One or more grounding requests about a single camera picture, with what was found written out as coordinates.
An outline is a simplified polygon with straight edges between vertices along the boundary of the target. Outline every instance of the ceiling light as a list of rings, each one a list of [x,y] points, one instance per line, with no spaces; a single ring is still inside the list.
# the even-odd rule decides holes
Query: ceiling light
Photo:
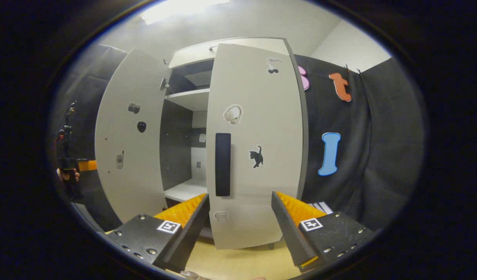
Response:
[[[228,3],[230,0],[166,0],[150,7],[142,14],[142,19],[151,25],[157,21],[169,18],[174,14],[194,14],[203,11],[205,7]]]

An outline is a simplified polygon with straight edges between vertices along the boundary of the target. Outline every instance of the wooden floor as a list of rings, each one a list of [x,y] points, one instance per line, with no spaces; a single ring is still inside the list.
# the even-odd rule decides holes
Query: wooden floor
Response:
[[[235,250],[216,250],[211,243],[199,239],[185,268],[210,280],[286,280],[301,275],[292,262],[285,241]]]

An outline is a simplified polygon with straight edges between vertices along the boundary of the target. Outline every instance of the blue letter i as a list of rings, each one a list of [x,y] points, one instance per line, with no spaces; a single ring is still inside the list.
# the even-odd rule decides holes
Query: blue letter i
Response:
[[[325,154],[323,165],[322,168],[318,170],[318,175],[327,176],[337,171],[335,159],[337,156],[337,144],[339,140],[339,133],[328,132],[322,135],[322,141],[325,143]]]

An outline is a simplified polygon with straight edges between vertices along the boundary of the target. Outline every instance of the sticker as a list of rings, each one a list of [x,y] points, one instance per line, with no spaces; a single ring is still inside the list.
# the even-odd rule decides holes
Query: sticker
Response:
[[[343,101],[346,101],[346,102],[351,101],[351,94],[348,94],[347,92],[345,92],[345,86],[347,86],[347,81],[344,80],[339,73],[330,74],[329,78],[333,80],[333,84],[335,85],[335,91],[337,93],[337,96]]]
[[[329,132],[322,135],[322,141],[325,143],[325,152],[323,157],[323,165],[318,170],[318,175],[327,176],[337,171],[335,160],[337,158],[337,145],[340,140],[340,134]]]
[[[224,111],[223,117],[224,120],[229,122],[232,126],[236,126],[240,123],[243,114],[244,110],[242,109],[242,106],[233,104],[228,106],[228,108]]]
[[[278,69],[276,69],[273,66],[273,63],[275,63],[277,61],[283,62],[283,60],[281,60],[280,58],[276,58],[276,57],[270,57],[270,58],[267,59],[268,73],[270,73],[270,74],[278,73]]]
[[[217,222],[226,223],[228,222],[228,211],[217,211],[214,213],[214,217]]]
[[[125,157],[125,151],[122,154],[116,154],[116,167],[121,170],[123,168],[123,159]]]
[[[134,114],[137,114],[140,112],[140,105],[137,103],[129,103],[128,104],[128,112],[133,112]]]
[[[170,234],[174,234],[179,228],[181,224],[173,223],[170,221],[164,221],[157,230],[164,231]]]
[[[301,225],[306,231],[311,231],[323,227],[323,225],[316,218],[301,221]]]
[[[140,133],[144,133],[144,131],[147,129],[147,124],[145,122],[138,122],[137,129],[140,131]]]
[[[253,165],[253,169],[259,167],[260,164],[263,164],[263,155],[261,154],[262,148],[260,145],[258,145],[258,147],[260,149],[259,151],[249,151],[249,157],[256,163],[255,165]]]

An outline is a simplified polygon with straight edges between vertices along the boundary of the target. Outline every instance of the black cat sticker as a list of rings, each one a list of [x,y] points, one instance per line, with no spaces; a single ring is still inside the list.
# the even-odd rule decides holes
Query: black cat sticker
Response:
[[[253,151],[253,150],[249,151],[249,153],[251,154],[251,159],[253,159],[256,162],[253,168],[259,167],[260,163],[263,164],[263,155],[261,154],[261,146],[258,145],[258,147],[260,148],[259,152]]]

